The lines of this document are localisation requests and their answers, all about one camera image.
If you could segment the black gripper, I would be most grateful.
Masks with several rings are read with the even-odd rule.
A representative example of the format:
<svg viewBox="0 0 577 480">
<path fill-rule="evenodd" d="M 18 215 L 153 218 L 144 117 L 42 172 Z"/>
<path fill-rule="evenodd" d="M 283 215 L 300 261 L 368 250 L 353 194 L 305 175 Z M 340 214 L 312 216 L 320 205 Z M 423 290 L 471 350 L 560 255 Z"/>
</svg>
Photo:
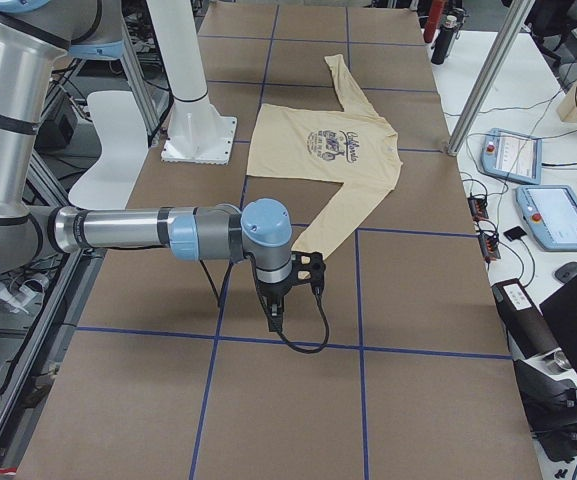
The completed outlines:
<svg viewBox="0 0 577 480">
<path fill-rule="evenodd" d="M 266 316 L 270 332 L 283 331 L 284 298 L 292 289 L 290 282 L 260 282 L 259 289 L 266 305 Z"/>
</svg>

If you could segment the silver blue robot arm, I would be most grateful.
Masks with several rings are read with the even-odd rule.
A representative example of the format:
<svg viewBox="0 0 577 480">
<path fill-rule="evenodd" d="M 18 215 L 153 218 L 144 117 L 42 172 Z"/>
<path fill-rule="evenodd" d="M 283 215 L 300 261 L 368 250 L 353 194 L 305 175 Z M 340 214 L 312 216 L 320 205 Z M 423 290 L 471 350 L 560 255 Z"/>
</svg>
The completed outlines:
<svg viewBox="0 0 577 480">
<path fill-rule="evenodd" d="M 123 52 L 117 1 L 0 1 L 0 273 L 43 255 L 91 248 L 169 248 L 182 260 L 249 259 L 272 331 L 299 281 L 286 208 L 261 199 L 244 208 L 93 211 L 28 207 L 23 189 L 55 61 Z"/>
</svg>

